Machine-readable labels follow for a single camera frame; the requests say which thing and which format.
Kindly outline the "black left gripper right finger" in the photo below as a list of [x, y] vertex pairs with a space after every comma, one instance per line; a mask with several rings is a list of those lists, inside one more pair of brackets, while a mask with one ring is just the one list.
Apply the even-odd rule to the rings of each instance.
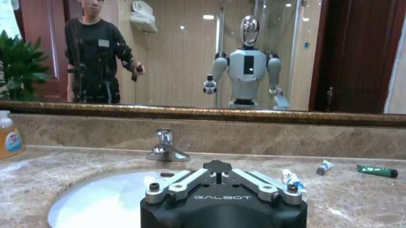
[[303, 193], [296, 184], [292, 182], [284, 184], [257, 171], [225, 169], [221, 172], [221, 183], [241, 185], [261, 201], [272, 205], [279, 204], [280, 201], [287, 205], [300, 205], [303, 202]]

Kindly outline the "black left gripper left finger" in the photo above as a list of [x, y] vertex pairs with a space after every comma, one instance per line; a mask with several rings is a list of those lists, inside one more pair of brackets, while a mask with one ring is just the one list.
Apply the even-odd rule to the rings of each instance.
[[168, 179], [152, 182], [145, 189], [145, 203], [161, 203], [168, 194], [175, 197], [175, 201], [183, 200], [197, 186], [217, 184], [217, 163], [219, 160], [211, 160], [195, 172], [183, 170]]

